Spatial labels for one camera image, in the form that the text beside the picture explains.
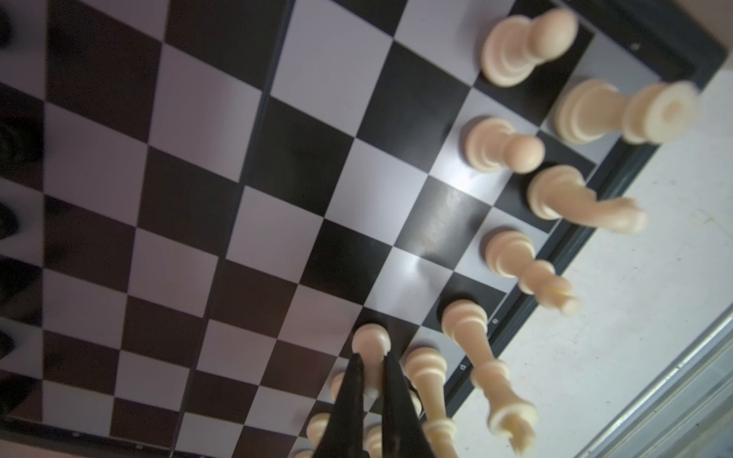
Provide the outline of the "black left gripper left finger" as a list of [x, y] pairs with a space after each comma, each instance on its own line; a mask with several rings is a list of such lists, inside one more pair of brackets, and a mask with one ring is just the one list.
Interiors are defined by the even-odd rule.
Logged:
[[355, 353], [349, 359], [334, 410], [315, 458], [361, 457], [363, 451], [365, 366]]

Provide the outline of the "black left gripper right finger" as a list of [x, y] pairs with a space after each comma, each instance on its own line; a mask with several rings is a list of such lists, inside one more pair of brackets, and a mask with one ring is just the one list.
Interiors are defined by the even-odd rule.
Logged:
[[434, 457], [421, 429], [398, 359], [390, 352], [382, 376], [383, 456]]

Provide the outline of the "white chess pawn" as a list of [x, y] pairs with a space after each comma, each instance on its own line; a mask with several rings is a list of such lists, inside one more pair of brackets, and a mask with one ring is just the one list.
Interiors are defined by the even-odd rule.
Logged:
[[389, 333], [381, 324], [364, 324], [355, 331], [351, 348], [364, 364], [366, 397], [378, 398], [382, 391], [383, 362], [391, 351]]

